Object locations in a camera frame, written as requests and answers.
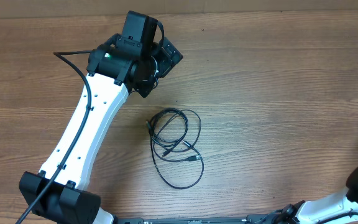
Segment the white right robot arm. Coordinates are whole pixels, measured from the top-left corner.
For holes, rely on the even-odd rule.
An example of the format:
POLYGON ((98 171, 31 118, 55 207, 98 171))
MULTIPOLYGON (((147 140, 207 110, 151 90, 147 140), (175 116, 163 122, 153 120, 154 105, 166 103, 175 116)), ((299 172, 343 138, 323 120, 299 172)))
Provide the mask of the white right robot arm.
POLYGON ((273 223, 358 222, 358 167, 346 180, 346 187, 319 200, 289 204, 273 223))

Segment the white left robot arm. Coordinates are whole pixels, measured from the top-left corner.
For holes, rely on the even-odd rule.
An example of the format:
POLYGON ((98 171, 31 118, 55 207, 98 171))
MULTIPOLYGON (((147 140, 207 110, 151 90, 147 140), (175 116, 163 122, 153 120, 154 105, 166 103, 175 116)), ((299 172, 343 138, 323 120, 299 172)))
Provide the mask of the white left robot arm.
POLYGON ((144 41, 119 34, 88 52, 82 96, 56 148, 38 173, 25 172, 19 190, 33 213, 55 223, 113 223, 101 198, 88 192, 93 165, 107 130, 131 93, 146 97, 181 59, 163 37, 144 41))

